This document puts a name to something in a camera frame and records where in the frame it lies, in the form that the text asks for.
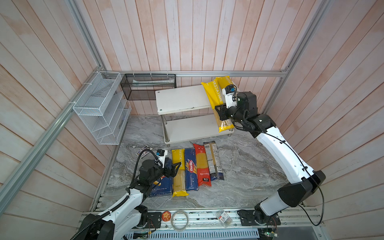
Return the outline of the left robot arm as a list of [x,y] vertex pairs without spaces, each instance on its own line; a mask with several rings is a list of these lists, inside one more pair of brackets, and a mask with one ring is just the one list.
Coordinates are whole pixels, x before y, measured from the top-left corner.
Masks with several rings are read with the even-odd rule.
[[98,215],[87,215],[72,239],[121,240],[137,226],[148,227],[148,209],[142,203],[151,194],[157,180],[174,178],[182,165],[173,164],[169,158],[165,158],[165,164],[159,160],[145,160],[127,193]]

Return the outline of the clear blue spaghetti bag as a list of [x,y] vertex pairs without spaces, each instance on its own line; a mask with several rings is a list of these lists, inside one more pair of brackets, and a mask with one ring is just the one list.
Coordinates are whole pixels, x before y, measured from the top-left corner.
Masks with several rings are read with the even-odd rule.
[[224,180],[218,147],[215,141],[204,143],[211,181]]

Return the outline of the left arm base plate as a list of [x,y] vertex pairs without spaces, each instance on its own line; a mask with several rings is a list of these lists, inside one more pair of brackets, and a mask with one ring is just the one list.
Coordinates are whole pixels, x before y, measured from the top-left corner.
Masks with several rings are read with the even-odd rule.
[[159,229],[162,224],[162,212],[144,212],[134,229]]

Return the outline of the yellow pastatime spaghetti bag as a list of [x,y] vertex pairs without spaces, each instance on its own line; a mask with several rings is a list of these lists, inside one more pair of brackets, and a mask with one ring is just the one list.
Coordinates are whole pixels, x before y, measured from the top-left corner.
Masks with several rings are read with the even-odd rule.
[[234,84],[229,76],[216,77],[215,80],[218,82],[220,90],[224,89],[228,85],[233,85]]
[[180,163],[177,175],[174,177],[173,197],[186,197],[189,194],[186,190],[185,149],[172,150],[172,163]]
[[218,113],[215,110],[215,106],[222,105],[225,103],[225,98],[222,95],[222,90],[220,90],[218,82],[214,79],[209,83],[201,83],[201,85],[204,87],[204,90],[210,101],[210,104],[216,119],[216,123],[219,128],[219,133],[226,130],[231,131],[234,128],[234,125],[232,124],[232,122],[230,120],[221,121]]

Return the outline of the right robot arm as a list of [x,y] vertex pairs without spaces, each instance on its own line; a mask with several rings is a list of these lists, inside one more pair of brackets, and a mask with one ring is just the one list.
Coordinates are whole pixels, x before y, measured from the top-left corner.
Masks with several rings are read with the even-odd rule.
[[315,171],[284,139],[276,123],[266,114],[259,114],[257,96],[238,92],[235,86],[222,90],[224,103],[215,110],[221,120],[230,120],[234,127],[249,132],[271,153],[289,181],[275,194],[255,206],[254,219],[258,225],[267,225],[270,217],[289,207],[297,207],[320,189],[326,179],[322,171]]

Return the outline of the red spaghetti bag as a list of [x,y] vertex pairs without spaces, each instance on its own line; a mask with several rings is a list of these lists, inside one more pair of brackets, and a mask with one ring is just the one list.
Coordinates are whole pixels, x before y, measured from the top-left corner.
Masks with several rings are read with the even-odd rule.
[[205,147],[194,144],[198,169],[198,186],[211,187],[210,170],[207,160]]

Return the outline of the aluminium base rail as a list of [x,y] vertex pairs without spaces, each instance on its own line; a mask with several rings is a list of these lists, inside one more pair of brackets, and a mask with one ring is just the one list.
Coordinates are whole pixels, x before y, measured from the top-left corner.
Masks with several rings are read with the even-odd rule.
[[[173,230],[173,225],[177,228],[187,226],[187,230],[208,230],[223,229],[224,227],[216,218],[219,209],[190,209],[184,210],[184,214],[176,214],[174,223],[171,221],[163,222],[157,231]],[[312,227],[321,218],[321,211],[315,207],[296,207],[288,208],[278,213],[282,227]]]

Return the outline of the small card on floor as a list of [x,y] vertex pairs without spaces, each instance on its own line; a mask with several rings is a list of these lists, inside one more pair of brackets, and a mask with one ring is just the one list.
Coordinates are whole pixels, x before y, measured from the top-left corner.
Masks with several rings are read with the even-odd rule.
[[153,150],[152,147],[148,146],[148,145],[145,145],[144,147],[142,147],[140,150],[136,151],[136,155],[139,157],[140,156],[140,159],[143,159],[146,155],[149,154],[149,151],[148,150]]

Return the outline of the blue Barilla rigatoni box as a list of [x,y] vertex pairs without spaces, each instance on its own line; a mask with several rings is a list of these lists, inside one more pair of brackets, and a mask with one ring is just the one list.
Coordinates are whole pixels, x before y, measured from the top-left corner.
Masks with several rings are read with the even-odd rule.
[[173,177],[161,177],[152,184],[150,197],[169,196],[173,193]]

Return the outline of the red round sticker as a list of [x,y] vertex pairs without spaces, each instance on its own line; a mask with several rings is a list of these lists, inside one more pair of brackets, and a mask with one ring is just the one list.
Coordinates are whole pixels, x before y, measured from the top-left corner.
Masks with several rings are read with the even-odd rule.
[[172,213],[169,211],[164,211],[162,213],[162,221],[163,222],[169,222],[172,219]]

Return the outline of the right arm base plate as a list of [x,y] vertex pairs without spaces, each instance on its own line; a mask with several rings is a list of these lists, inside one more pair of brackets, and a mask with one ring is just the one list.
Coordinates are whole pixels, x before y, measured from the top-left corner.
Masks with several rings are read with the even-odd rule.
[[242,226],[279,226],[281,225],[278,214],[267,216],[259,210],[238,210]]

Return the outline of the white two-tier shelf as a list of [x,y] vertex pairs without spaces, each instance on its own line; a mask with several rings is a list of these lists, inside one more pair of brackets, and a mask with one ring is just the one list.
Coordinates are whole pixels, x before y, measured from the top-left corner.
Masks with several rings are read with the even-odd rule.
[[211,104],[202,85],[167,90],[156,90],[158,115],[162,118],[164,142],[167,146],[235,132],[220,132],[213,113],[200,114],[200,110],[211,110]]

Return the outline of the blue Barilla spaghetti box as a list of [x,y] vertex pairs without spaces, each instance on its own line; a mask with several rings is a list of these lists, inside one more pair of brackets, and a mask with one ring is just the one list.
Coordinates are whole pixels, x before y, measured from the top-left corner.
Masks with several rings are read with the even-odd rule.
[[197,191],[199,185],[195,149],[185,149],[185,168],[187,192]]

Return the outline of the small clear plastic box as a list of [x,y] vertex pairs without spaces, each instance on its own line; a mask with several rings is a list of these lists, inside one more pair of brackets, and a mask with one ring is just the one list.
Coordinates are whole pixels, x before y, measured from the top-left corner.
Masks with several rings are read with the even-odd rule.
[[222,224],[223,227],[227,228],[232,222],[232,218],[229,216],[229,214],[224,210],[219,210],[216,213],[216,218],[219,220],[219,222]]

